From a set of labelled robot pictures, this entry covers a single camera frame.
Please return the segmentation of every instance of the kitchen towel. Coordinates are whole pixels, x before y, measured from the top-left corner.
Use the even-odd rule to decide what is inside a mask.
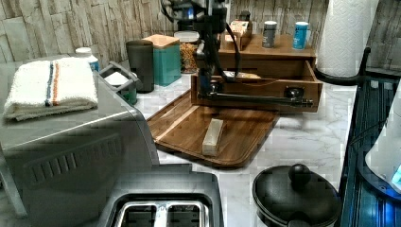
[[[25,120],[96,105],[96,87],[88,62],[77,58],[34,61],[15,73],[3,116]]]
[[[378,0],[330,0],[317,69],[331,77],[357,75]]]

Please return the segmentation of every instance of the paper towel roll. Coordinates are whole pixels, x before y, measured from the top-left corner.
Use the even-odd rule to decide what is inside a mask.
[[[357,75],[378,0],[330,0],[317,68],[331,77]]]

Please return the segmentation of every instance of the lid knob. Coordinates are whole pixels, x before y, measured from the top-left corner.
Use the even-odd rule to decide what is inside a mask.
[[[302,164],[295,164],[288,171],[293,189],[302,189],[310,181],[310,170]]]

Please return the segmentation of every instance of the bottle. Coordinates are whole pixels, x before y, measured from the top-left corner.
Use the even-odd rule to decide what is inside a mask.
[[[90,47],[78,48],[76,49],[76,53],[77,57],[88,61],[89,65],[91,65],[92,71],[99,71],[99,61],[94,55],[92,55],[92,49]]]

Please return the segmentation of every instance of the metal rod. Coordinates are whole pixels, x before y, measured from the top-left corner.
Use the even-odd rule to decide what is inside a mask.
[[[262,104],[277,104],[291,107],[312,107],[313,100],[295,97],[274,97],[274,96],[242,96],[230,95],[222,93],[209,93],[206,96],[200,95],[200,98],[209,100],[227,100],[227,101],[240,101]]]

